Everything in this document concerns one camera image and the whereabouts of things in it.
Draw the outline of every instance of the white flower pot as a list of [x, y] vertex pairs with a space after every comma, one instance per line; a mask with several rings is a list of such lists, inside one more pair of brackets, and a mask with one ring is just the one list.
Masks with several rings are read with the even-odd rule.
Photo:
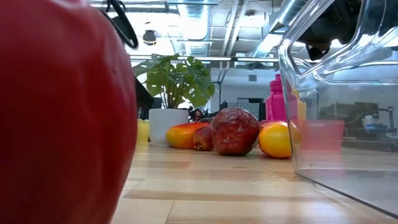
[[168, 146], [166, 131], [188, 122], [188, 111], [178, 109], [149, 110], [149, 139], [155, 146]]

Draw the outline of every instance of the pink bottle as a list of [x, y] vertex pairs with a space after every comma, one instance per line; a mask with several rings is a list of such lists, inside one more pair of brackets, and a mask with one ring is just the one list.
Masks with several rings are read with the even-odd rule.
[[[275, 80], [269, 83], [271, 93], [266, 99], [266, 120], [287, 121], [285, 100], [282, 91], [282, 80], [280, 74], [275, 75]], [[296, 96], [288, 90], [288, 106], [290, 118], [297, 117], [297, 99]]]

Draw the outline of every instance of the yellow cup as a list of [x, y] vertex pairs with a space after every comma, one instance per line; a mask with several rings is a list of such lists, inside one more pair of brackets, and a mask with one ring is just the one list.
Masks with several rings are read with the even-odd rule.
[[137, 144], [148, 144], [149, 122], [138, 119], [137, 122]]

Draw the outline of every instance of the ceiling light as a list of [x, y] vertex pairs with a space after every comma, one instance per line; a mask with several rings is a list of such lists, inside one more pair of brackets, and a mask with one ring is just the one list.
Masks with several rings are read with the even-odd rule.
[[277, 58], [237, 58], [239, 62], [278, 62]]
[[[98, 4], [98, 3], [93, 3], [90, 4], [91, 7], [105, 7], [106, 4]], [[127, 2], [125, 2], [125, 7], [126, 8], [150, 8], [150, 9], [164, 9], [164, 5], [161, 4], [148, 4], [148, 2], [143, 2], [142, 4], [128, 4]], [[177, 9], [176, 6], [174, 5], [169, 5], [169, 9]]]
[[154, 30], [145, 30], [145, 34], [142, 37], [144, 43], [148, 46], [153, 46], [156, 44], [156, 36]]
[[[180, 60], [187, 59], [188, 57], [178, 57]], [[202, 61], [230, 61], [230, 57], [195, 57], [196, 59], [202, 60]]]

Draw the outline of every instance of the potted plant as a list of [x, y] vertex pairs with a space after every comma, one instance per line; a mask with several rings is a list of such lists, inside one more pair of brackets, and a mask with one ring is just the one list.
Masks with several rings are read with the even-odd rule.
[[154, 54], [134, 67], [137, 77], [147, 74], [143, 83], [148, 92], [162, 98], [165, 109], [149, 110], [150, 140], [158, 146], [167, 145], [165, 133], [169, 127], [188, 121], [188, 111], [178, 110], [179, 104], [189, 100], [194, 107], [203, 106], [215, 92], [210, 71], [200, 60], [188, 57], [182, 63], [172, 64], [178, 57], [179, 54]]

